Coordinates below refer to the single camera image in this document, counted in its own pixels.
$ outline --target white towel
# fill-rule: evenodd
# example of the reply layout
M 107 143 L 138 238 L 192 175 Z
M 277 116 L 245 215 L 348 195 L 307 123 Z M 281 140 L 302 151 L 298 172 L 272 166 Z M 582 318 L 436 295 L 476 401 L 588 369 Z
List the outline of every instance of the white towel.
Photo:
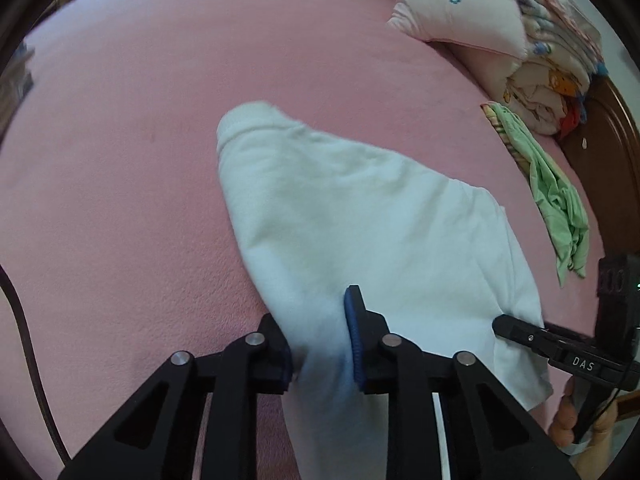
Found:
M 386 398 L 353 382 L 342 306 L 352 283 L 392 332 L 423 351 L 473 352 L 526 409 L 551 393 L 545 361 L 492 332 L 499 314 L 538 325 L 542 314 L 485 189 L 266 103 L 220 121 L 218 156 L 242 259 L 293 352 L 282 403 L 303 480 L 385 477 Z

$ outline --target pillowcase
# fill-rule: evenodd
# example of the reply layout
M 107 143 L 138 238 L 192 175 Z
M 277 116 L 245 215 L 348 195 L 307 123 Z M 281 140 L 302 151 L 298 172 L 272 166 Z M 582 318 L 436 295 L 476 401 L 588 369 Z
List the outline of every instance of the pillowcase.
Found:
M 389 23 L 423 41 L 447 41 L 517 59 L 527 55 L 516 0 L 397 0 Z
M 602 38 L 598 29 L 591 23 L 572 0 L 555 0 L 565 17 L 573 22 L 575 27 L 585 35 L 582 39 L 594 49 L 596 55 L 602 59 Z

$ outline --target wooden bed frame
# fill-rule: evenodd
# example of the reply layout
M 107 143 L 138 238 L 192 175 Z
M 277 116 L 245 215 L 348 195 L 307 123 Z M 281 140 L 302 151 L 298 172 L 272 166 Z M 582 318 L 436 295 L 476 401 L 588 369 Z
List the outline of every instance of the wooden bed frame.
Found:
M 608 77 L 593 81 L 588 121 L 559 144 L 598 220 L 607 255 L 640 251 L 640 136 Z
M 618 420 L 640 415 L 640 390 L 618 397 Z

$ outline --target bed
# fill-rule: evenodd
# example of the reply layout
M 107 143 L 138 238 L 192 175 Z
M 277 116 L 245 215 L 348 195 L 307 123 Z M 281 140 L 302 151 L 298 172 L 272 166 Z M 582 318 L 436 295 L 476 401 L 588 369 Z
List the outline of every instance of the bed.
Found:
M 596 80 L 589 121 L 540 140 L 590 216 L 587 278 L 560 288 L 527 183 L 482 113 L 485 95 L 446 48 L 386 27 L 393 3 L 77 0 L 27 37 L 36 85 L 0 152 L 2 265 L 71 455 L 173 351 L 219 351 L 265 312 L 216 175 L 218 121 L 246 101 L 267 98 L 319 130 L 487 188 L 545 320 L 593 331 L 598 259 L 640 250 L 640 140 L 622 98 Z M 62 465 L 4 303 L 0 316 L 0 418 L 40 476 L 55 478 Z M 535 413 L 545 426 L 564 380 L 552 370 L 556 394 Z M 261 478 L 296 478 L 277 399 L 260 413 Z

